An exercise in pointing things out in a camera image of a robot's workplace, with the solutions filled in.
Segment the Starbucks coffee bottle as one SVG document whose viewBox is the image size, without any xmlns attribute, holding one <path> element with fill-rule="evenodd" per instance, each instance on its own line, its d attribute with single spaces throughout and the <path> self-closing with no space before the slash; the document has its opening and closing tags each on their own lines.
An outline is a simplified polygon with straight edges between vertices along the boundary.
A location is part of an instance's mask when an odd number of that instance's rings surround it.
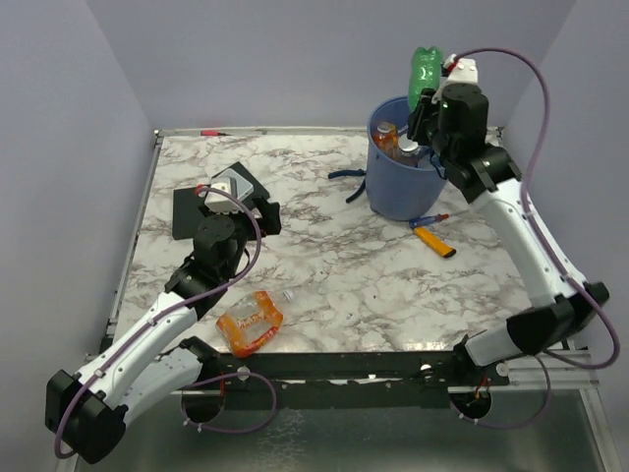
<svg viewBox="0 0 629 472">
<path fill-rule="evenodd" d="M 404 137 L 398 140 L 397 150 L 394 153 L 395 160 L 403 165 L 417 167 L 421 159 L 422 147 Z"/>
</svg>

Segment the green bear shaped bottle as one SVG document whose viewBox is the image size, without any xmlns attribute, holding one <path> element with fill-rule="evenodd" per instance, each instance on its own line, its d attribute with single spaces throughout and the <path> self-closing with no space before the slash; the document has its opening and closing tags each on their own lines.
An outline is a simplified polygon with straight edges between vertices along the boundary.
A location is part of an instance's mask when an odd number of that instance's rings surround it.
<svg viewBox="0 0 629 472">
<path fill-rule="evenodd" d="M 436 46 L 418 47 L 411 60 L 411 75 L 408 85 L 409 110 L 418 105 L 424 89 L 438 89 L 441 79 L 442 52 Z"/>
</svg>

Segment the blue plastic bin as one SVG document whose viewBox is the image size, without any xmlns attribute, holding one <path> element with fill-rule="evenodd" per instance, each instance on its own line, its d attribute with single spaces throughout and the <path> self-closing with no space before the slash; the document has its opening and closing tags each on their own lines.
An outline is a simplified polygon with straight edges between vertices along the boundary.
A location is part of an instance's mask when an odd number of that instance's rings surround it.
<svg viewBox="0 0 629 472">
<path fill-rule="evenodd" d="M 373 212 L 394 221 L 427 214 L 446 184 L 445 170 L 435 156 L 424 156 L 413 167 L 391 159 L 374 143 L 372 135 L 382 122 L 403 135 L 408 115 L 408 98 L 402 95 L 382 102 L 368 120 L 367 198 Z"/>
</svg>

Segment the crushed orange label bottle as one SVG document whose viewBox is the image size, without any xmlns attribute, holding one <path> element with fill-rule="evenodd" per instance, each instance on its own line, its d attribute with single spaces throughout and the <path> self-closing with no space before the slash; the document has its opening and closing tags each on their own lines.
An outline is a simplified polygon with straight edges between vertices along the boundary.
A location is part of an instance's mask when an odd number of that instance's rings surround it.
<svg viewBox="0 0 629 472">
<path fill-rule="evenodd" d="M 221 315 L 215 327 L 231 354 L 247 358 L 267 344 L 283 324 L 285 302 L 281 292 L 255 291 Z"/>
</svg>

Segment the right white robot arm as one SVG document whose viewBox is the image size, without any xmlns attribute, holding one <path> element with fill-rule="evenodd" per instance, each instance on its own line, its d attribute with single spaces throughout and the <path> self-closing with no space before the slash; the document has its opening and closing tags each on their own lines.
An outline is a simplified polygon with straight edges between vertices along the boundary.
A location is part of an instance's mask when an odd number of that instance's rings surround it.
<svg viewBox="0 0 629 472">
<path fill-rule="evenodd" d="M 453 377 L 474 384 L 497 361 L 536 355 L 585 328 L 594 303 L 609 298 L 590 282 L 548 233 L 532 202 L 521 194 L 523 177 L 508 151 L 486 142 L 488 100 L 471 84 L 422 90 L 408 118 L 408 136 L 431 148 L 447 180 L 498 236 L 531 302 L 502 326 L 462 340 L 451 361 Z"/>
</svg>

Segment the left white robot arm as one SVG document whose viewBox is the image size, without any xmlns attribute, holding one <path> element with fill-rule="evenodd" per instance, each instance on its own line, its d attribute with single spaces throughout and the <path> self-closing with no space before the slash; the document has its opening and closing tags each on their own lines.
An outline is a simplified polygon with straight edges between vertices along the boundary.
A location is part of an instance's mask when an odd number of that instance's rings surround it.
<svg viewBox="0 0 629 472">
<path fill-rule="evenodd" d="M 182 386 L 203 388 L 216 379 L 216 363 L 203 354 L 188 348 L 165 359 L 159 354 L 254 268 L 260 247 L 239 266 L 247 244 L 281 231 L 278 203 L 254 198 L 244 204 L 219 195 L 232 211 L 207 206 L 192 252 L 141 319 L 77 371 L 60 370 L 47 382 L 44 425 L 54 435 L 57 458 L 78 455 L 96 463 L 118 444 L 135 414 Z"/>
</svg>

